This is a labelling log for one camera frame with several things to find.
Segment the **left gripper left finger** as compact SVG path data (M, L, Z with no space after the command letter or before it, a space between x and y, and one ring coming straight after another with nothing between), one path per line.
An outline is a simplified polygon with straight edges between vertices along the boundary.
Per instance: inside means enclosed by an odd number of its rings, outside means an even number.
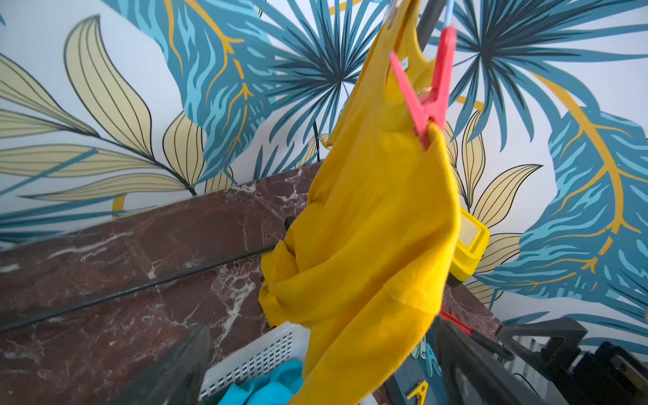
M209 329L200 326L109 403L197 404L209 359Z

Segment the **turquoise printed t-shirt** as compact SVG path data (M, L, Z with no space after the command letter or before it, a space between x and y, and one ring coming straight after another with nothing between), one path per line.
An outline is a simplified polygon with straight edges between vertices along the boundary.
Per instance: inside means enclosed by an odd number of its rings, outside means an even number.
M292 359L264 376L233 384L219 404L288 404L304 384L302 371L301 362Z

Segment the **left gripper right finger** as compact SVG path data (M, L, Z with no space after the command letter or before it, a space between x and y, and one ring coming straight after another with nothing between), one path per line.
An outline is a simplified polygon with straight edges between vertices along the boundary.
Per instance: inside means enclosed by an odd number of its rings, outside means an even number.
M435 355L451 404L544 404L451 322L435 319Z

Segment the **pale blue wire hanger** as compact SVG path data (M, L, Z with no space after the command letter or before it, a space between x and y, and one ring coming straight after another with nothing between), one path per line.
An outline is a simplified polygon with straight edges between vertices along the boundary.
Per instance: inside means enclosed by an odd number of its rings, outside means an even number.
M455 0L447 0L447 4L445 5L445 18L444 18L445 28L448 28L452 25L454 5L455 5Z

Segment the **yellow t-shirt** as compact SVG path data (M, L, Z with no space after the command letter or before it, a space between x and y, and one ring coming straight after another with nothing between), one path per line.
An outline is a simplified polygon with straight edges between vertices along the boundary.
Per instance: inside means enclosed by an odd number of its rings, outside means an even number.
M330 135L304 211L261 260L268 323L310 331L294 404L357 404L411 354L436 318L461 226L444 133L429 145L389 57L421 90L434 65L420 51L420 3L383 25Z

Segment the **yellow clothespin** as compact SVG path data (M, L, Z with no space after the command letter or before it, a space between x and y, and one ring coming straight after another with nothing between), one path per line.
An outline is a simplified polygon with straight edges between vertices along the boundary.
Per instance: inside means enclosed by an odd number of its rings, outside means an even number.
M408 393L407 399L414 400L416 405L425 405L429 387L427 381L421 381L410 393Z

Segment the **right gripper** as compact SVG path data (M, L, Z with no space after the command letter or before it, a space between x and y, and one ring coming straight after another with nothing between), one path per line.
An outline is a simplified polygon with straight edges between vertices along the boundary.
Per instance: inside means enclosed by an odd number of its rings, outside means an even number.
M595 404L647 404L647 368L633 354L611 342L587 352L570 372L582 352L580 344L588 330L576 320L563 317L546 322L500 327L497 338L535 371L555 385L575 385ZM523 346L516 338L547 338L539 351Z

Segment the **teal clothespin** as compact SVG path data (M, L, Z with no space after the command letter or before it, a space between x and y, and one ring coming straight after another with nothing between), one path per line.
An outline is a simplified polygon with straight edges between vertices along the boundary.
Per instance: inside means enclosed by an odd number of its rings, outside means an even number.
M440 365L435 356L431 345L427 342L426 337L415 346L412 352L414 359L421 359L425 365L425 372L428 377L442 376Z

